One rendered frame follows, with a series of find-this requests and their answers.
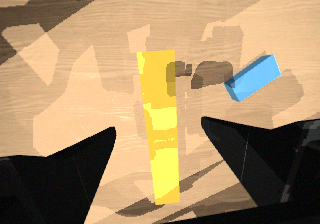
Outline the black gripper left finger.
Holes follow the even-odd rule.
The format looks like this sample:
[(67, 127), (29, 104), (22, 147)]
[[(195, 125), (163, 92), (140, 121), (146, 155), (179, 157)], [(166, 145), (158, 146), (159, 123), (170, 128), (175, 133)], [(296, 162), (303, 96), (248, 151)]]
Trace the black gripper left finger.
[(112, 126), (46, 157), (0, 157), (0, 198), (17, 197), (33, 224), (84, 224), (116, 136)]

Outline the yellow bar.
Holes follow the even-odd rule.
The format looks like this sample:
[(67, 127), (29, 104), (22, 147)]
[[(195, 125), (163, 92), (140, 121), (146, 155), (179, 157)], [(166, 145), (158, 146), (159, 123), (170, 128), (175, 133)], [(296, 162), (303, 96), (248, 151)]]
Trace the yellow bar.
[(180, 202), (174, 50), (137, 52), (156, 205)]

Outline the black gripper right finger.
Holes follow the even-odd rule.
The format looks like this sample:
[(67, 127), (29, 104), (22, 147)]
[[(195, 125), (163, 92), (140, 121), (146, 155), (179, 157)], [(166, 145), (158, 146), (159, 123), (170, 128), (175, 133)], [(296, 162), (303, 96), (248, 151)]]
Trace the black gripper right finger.
[(202, 116), (201, 126), (258, 207), (288, 202), (306, 145), (320, 140), (320, 119), (266, 129)]

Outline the light blue rectangular block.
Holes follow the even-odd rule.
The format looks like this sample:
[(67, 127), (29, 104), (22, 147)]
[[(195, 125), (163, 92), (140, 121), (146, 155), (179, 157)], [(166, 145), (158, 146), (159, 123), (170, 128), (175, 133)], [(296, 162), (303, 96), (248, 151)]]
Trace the light blue rectangular block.
[(241, 102), (280, 75), (274, 54), (264, 55), (223, 84), (232, 100)]

